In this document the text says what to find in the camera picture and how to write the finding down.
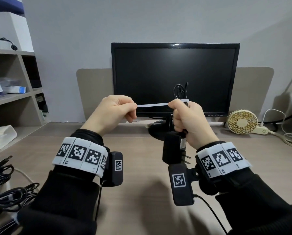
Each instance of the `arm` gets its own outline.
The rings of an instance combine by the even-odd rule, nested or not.
[[[132,122],[136,107],[127,96],[104,98],[71,137],[103,146],[101,136],[115,128],[123,117]],[[93,214],[99,185],[93,182],[94,177],[89,172],[56,165],[32,205],[19,212],[18,220],[23,226],[20,234],[95,234],[97,224]]]
[[[175,130],[181,132],[186,129],[187,142],[197,152],[223,143],[212,131],[198,104],[189,102],[188,108],[176,99],[169,106],[175,109]],[[207,180],[203,187],[201,185],[204,193],[220,192],[215,198],[232,227],[230,234],[292,234],[292,205],[249,168],[233,171],[215,185],[208,184]]]

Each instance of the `yellow fan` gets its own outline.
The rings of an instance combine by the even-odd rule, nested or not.
[[[233,133],[237,134],[269,133],[267,127],[258,125],[257,116],[249,110],[236,110],[232,112],[228,116],[227,126]]]

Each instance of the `black sleeve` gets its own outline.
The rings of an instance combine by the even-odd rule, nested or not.
[[[78,129],[71,137],[103,146],[102,137],[89,130]],[[23,226],[20,234],[95,234],[97,225],[93,213],[99,185],[93,182],[94,176],[56,165],[32,205],[20,210],[18,220]]]
[[[210,143],[197,151],[222,142]],[[236,185],[226,182],[216,184],[222,193],[215,198],[232,227],[229,234],[292,234],[292,205],[278,196],[249,168],[228,175]]]

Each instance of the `wristband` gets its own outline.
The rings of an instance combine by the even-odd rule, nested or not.
[[[65,138],[53,164],[72,167],[102,178],[108,152],[105,147],[81,138]]]
[[[231,142],[205,148],[199,151],[197,156],[203,167],[202,170],[208,178],[226,175],[251,166]]]

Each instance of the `monitor base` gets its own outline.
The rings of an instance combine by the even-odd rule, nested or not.
[[[161,141],[164,141],[164,138],[168,132],[174,131],[174,125],[172,121],[172,116],[168,116],[165,121],[156,121],[149,128],[148,133]]]

